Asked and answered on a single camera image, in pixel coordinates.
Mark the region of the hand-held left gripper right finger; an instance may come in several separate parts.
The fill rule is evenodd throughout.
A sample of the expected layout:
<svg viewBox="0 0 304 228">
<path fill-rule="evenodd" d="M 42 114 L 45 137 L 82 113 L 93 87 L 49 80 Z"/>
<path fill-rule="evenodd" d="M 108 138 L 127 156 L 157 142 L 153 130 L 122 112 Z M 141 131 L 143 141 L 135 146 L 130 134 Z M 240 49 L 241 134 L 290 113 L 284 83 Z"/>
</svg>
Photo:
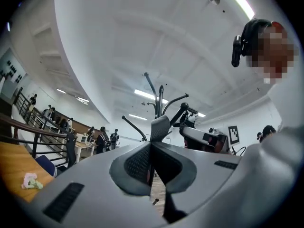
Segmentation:
<svg viewBox="0 0 304 228">
<path fill-rule="evenodd" d="M 210 201 L 241 158 L 154 142 L 151 160 L 166 188 L 163 218 L 174 223 Z"/>
</svg>

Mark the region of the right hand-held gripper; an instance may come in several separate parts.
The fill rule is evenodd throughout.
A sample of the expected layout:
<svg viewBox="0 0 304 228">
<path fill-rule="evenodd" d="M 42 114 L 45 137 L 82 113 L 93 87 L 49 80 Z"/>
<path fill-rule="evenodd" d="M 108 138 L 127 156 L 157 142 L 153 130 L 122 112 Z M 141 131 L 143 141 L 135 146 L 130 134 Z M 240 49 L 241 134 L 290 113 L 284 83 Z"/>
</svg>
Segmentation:
<svg viewBox="0 0 304 228">
<path fill-rule="evenodd" d="M 234 145 L 240 143 L 238 127 L 209 128 L 208 134 L 204 131 L 182 125 L 179 133 L 185 141 L 187 149 L 202 149 L 204 152 L 221 154 L 237 154 Z"/>
</svg>

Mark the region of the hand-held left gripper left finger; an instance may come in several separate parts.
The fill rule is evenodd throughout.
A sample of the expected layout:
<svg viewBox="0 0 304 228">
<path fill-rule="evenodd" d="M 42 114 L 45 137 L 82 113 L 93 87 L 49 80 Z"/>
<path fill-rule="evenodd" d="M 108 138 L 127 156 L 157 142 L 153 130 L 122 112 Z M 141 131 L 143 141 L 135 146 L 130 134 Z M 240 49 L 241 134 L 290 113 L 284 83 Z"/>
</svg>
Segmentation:
<svg viewBox="0 0 304 228">
<path fill-rule="evenodd" d="M 148 142 L 80 161 L 46 185 L 27 216 L 40 228 L 162 228 L 150 200 Z"/>
</svg>

